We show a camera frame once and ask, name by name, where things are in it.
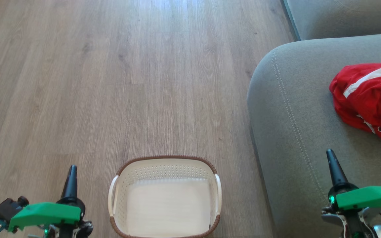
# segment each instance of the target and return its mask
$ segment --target basket bottom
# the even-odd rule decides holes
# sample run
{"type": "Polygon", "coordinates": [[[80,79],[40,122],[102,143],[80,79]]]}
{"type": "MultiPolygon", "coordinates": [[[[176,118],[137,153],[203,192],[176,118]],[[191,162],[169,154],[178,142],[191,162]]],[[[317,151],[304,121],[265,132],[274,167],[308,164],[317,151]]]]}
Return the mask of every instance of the basket bottom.
{"type": "Polygon", "coordinates": [[[209,230],[210,188],[206,179],[139,181],[127,195],[129,235],[166,238],[209,230]]]}

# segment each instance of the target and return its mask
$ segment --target crumpled red garment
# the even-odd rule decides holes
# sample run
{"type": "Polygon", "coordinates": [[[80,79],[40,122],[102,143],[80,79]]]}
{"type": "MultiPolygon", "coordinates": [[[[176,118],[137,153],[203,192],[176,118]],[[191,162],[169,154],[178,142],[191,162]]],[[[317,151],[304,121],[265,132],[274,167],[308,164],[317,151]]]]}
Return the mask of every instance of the crumpled red garment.
{"type": "Polygon", "coordinates": [[[329,90],[343,122],[381,138],[381,63],[343,67],[329,90]]]}

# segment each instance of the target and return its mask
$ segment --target green plastic bracket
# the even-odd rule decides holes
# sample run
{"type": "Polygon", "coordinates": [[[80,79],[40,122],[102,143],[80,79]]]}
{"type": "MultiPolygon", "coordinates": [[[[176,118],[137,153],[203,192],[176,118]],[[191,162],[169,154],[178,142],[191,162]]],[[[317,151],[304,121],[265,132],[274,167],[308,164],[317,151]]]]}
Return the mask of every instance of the green plastic bracket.
{"type": "Polygon", "coordinates": [[[381,187],[370,186],[336,195],[339,209],[381,208],[381,187]]]}
{"type": "Polygon", "coordinates": [[[50,224],[75,224],[80,220],[80,208],[52,202],[31,204],[23,208],[10,221],[8,232],[15,228],[50,224]]]}

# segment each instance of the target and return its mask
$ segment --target perforated basket wall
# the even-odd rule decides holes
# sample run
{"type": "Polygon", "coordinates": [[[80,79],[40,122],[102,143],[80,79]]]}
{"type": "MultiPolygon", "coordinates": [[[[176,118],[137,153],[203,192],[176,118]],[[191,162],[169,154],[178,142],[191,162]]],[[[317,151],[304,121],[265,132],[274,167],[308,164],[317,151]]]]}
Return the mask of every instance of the perforated basket wall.
{"type": "Polygon", "coordinates": [[[112,227],[120,236],[141,238],[141,236],[133,236],[128,231],[127,194],[130,186],[155,179],[163,179],[163,181],[201,179],[206,181],[210,193],[210,224],[207,226],[206,232],[182,237],[202,238],[214,231],[220,220],[221,212],[221,183],[214,166],[203,158],[163,155],[128,161],[112,180],[108,194],[108,211],[112,227]]]}

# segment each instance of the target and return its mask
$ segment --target green led light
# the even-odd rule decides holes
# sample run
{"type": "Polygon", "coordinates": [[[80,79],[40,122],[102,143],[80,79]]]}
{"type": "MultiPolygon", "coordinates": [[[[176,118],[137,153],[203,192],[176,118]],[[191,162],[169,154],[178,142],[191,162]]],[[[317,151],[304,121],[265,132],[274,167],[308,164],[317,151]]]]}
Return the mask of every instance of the green led light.
{"type": "Polygon", "coordinates": [[[334,203],[334,201],[335,201],[335,200],[334,200],[334,196],[330,196],[330,197],[328,198],[328,200],[330,201],[330,203],[332,203],[332,204],[333,204],[333,203],[334,203]]]}

